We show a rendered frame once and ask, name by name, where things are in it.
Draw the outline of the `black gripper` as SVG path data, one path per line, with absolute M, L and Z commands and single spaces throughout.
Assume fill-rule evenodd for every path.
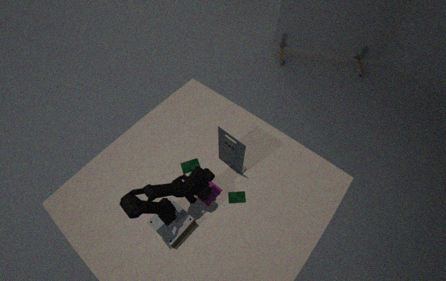
M 194 193 L 189 193 L 188 195 L 185 196 L 185 198 L 190 202 L 190 203 L 195 203 L 196 200 L 198 200 L 194 195 L 195 193 L 197 193 L 198 188 L 204 184 L 205 186 L 208 186 L 209 183 L 211 182 L 214 178 L 215 175 L 209 170 L 209 169 L 204 169 L 204 171 L 206 172 L 206 175 L 204 176 L 204 178 L 199 182 L 199 184 L 196 185 L 196 191 Z

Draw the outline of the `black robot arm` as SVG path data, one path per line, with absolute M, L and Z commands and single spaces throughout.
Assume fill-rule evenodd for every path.
M 120 206 L 130 218 L 138 218 L 142 214 L 157 214 L 165 225 L 168 226 L 177 217 L 175 215 L 176 207 L 167 198 L 163 198 L 159 202 L 154 202 L 153 200 L 166 196 L 184 197 L 189 193 L 194 193 L 196 185 L 199 184 L 205 175 L 206 172 L 196 166 L 189 176 L 186 174 L 180 175 L 172 183 L 148 184 L 144 188 L 128 192 L 121 198 Z M 144 193 L 148 197 L 147 201 L 143 201 L 135 196 Z M 206 201 L 211 193 L 212 188 L 202 184 L 195 195 Z

